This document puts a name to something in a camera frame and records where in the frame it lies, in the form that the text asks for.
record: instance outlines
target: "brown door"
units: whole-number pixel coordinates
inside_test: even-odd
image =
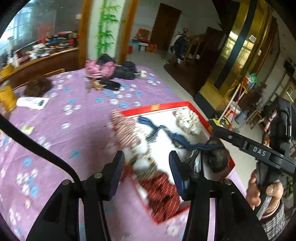
[[[152,29],[150,43],[156,44],[158,49],[167,51],[180,14],[180,10],[161,3]]]

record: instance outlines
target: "red and white bucket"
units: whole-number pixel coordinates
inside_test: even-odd
[[[231,122],[232,119],[235,118],[240,112],[241,112],[240,107],[236,105],[234,101],[232,101],[224,117],[226,117],[227,120]]]

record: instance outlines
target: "purple tablecloth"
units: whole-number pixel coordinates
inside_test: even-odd
[[[30,138],[44,146],[78,173],[81,180],[101,171],[118,149],[110,112],[159,103],[181,101],[148,68],[147,79],[115,81],[119,91],[92,89],[87,92],[85,70],[51,77],[54,87],[43,110],[17,107],[10,121],[18,129],[35,126]],[[236,172],[235,183],[244,190]],[[0,212],[12,231],[25,240],[40,211],[69,175],[43,158],[32,154],[4,133],[0,134]],[[126,180],[115,197],[104,202],[112,240],[181,240],[188,213],[156,226]],[[83,208],[80,205],[80,237],[85,240]]]

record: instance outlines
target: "brown fur scrunchie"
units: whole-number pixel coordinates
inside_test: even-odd
[[[52,83],[44,75],[38,76],[26,84],[25,96],[42,97],[52,88]]]

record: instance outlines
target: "striped scrunchie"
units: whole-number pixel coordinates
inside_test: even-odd
[[[122,147],[133,148],[135,145],[141,144],[140,138],[134,133],[136,121],[133,118],[127,118],[118,110],[113,110],[111,119],[116,132],[116,141]]]

